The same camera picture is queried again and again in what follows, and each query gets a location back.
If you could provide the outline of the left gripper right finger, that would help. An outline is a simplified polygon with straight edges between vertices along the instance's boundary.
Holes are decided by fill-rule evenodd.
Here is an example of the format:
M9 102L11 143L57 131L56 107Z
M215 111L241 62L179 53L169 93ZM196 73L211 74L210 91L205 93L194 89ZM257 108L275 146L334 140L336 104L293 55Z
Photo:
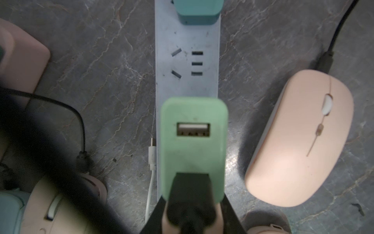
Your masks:
M224 223L224 234L247 234L247 231L241 225L229 199L226 195L221 202L221 210Z

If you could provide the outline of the peach mouse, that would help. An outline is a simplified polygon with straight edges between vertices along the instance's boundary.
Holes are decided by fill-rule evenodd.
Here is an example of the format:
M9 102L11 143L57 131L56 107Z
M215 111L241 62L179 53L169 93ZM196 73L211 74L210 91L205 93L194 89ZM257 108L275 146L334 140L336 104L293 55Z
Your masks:
M279 207L306 202L338 161L353 115L345 84L320 71L297 72L284 86L249 163L247 190Z

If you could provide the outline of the light blue power strip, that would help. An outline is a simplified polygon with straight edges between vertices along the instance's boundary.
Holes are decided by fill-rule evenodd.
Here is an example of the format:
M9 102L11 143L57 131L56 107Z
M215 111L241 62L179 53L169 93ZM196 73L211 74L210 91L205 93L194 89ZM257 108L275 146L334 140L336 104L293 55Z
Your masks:
M174 1L155 1L156 139L161 108L171 97L218 96L221 21L184 25Z

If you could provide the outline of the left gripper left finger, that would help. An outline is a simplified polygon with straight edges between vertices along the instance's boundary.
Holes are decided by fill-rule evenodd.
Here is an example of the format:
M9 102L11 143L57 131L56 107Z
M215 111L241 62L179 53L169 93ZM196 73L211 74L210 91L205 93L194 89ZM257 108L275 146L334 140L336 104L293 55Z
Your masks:
M162 218L166 201L160 197L154 211L146 222L140 234L162 234Z

